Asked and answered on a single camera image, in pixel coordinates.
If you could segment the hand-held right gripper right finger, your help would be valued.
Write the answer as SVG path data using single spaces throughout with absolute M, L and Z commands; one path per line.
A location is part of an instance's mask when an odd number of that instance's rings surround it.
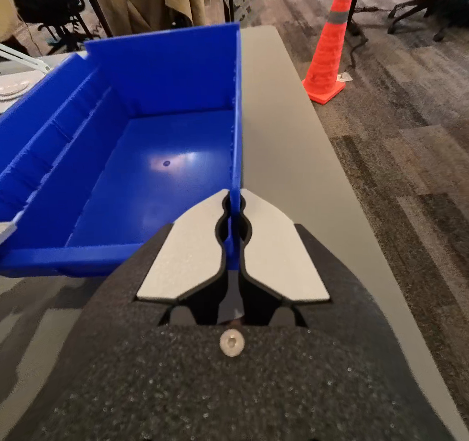
M 330 295 L 294 222 L 248 189 L 241 190 L 248 232 L 243 264 L 248 278 L 289 302 L 326 302 Z

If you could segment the tan curtain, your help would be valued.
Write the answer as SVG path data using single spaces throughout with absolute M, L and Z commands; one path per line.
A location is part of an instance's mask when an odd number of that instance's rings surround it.
M 207 25 L 204 0 L 97 0 L 111 36 Z

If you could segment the blue storage bin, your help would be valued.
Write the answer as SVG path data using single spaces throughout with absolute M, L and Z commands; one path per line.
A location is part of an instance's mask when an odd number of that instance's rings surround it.
M 242 162 L 238 23 L 93 40 L 1 115 L 1 276 L 111 274 Z

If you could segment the instruction board on white stand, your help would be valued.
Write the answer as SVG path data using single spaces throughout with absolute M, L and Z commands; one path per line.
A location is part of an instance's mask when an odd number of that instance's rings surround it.
M 51 68 L 43 61 L 13 50 L 3 44 L 0 45 L 0 55 L 9 61 L 32 69 L 32 71 L 1 76 L 1 102 L 21 97 L 51 71 Z

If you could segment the orange traffic cone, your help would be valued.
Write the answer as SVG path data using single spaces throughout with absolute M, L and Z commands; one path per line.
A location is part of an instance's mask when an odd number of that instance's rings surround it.
M 310 100 L 324 105 L 345 83 L 337 80 L 352 0 L 333 0 L 303 87 Z

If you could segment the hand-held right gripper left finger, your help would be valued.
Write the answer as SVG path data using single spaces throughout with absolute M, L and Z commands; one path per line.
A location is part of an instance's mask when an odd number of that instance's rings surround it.
M 229 190 L 184 212 L 173 224 L 137 292 L 143 301 L 181 301 L 217 280 L 225 269 Z

